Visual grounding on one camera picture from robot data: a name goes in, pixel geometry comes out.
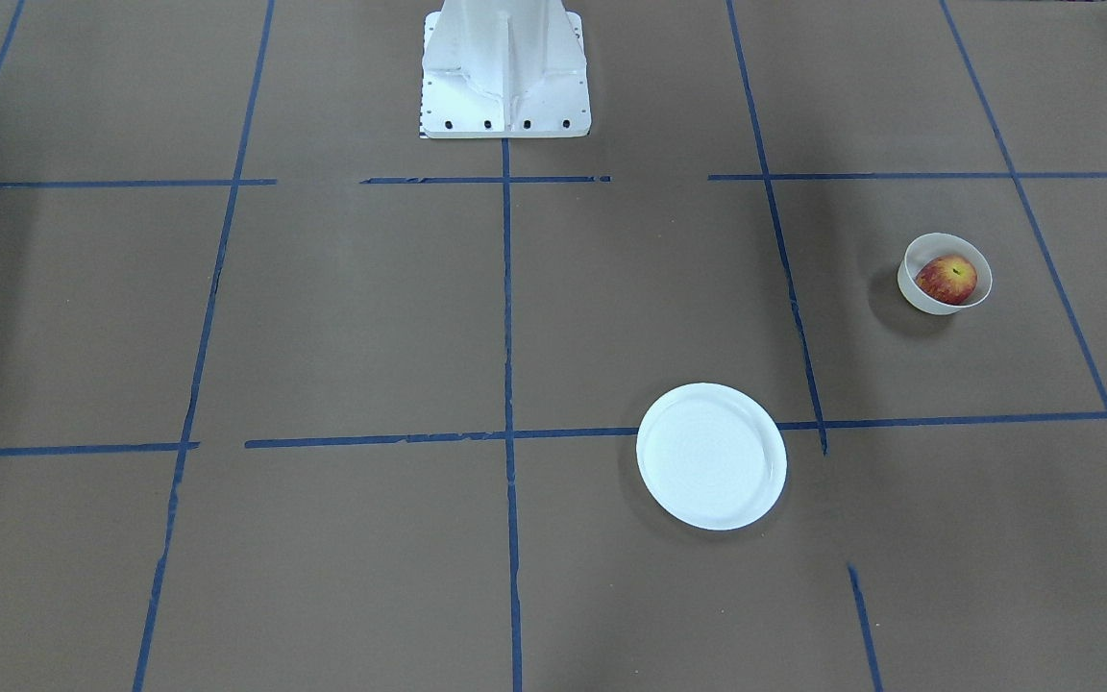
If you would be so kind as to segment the red yellow apple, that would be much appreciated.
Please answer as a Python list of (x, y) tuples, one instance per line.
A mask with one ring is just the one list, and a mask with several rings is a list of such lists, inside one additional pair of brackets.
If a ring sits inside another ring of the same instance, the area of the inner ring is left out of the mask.
[(914, 285), (928, 298), (942, 304), (962, 306), (974, 293), (979, 281), (975, 264), (961, 254), (937, 256), (924, 264)]

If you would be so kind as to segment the white round plate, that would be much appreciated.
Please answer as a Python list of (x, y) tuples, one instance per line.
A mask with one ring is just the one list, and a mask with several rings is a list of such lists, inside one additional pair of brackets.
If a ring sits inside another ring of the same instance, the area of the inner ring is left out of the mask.
[(687, 383), (656, 397), (634, 453), (652, 499), (694, 529), (745, 529), (785, 490), (787, 451), (774, 419), (720, 383)]

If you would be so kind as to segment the white bowl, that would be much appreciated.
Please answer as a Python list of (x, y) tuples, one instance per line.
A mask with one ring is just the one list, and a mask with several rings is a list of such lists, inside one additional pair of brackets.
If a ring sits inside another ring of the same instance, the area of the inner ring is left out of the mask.
[(993, 287), (989, 260), (962, 237), (922, 234), (908, 246), (897, 270), (906, 302), (931, 316), (951, 316), (987, 299)]

